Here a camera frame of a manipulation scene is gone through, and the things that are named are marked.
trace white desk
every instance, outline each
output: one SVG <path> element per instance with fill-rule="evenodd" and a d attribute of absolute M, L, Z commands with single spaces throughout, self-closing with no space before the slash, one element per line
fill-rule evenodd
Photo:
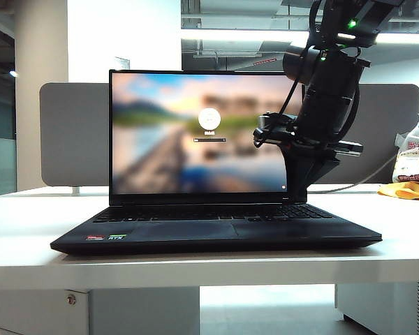
<path fill-rule="evenodd" d="M 382 242 L 366 248 L 118 258 L 78 258 L 49 246 L 107 207 L 106 188 L 84 188 L 76 196 L 58 187 L 3 195 L 0 291 L 419 281 L 419 201 L 377 195 L 376 189 L 309 195 L 310 204 L 382 233 Z"/>

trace laptop touchpad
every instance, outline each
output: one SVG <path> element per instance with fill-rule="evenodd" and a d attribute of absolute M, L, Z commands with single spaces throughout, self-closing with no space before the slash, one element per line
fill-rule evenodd
<path fill-rule="evenodd" d="M 142 223 L 132 233 L 135 241 L 168 241 L 187 239 L 232 239 L 238 237 L 228 222 L 168 221 Z"/>

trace blurred wallpaper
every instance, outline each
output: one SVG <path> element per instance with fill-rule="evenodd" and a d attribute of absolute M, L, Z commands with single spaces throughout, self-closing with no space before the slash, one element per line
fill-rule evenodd
<path fill-rule="evenodd" d="M 284 75 L 113 73 L 114 194 L 284 191 L 279 148 L 255 148 L 252 134 L 292 83 Z M 297 89 L 286 114 L 301 101 Z"/>

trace yellow cloth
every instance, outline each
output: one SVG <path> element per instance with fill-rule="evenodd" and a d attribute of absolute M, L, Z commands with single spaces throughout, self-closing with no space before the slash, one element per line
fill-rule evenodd
<path fill-rule="evenodd" d="M 405 181 L 382 185 L 377 193 L 401 199 L 419 199 L 419 184 L 414 181 Z"/>

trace user avatar icon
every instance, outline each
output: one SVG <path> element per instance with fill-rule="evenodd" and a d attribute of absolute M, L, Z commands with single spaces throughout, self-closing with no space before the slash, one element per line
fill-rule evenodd
<path fill-rule="evenodd" d="M 215 108 L 204 108 L 198 115 L 198 123 L 203 129 L 213 131 L 221 123 L 221 115 Z"/>

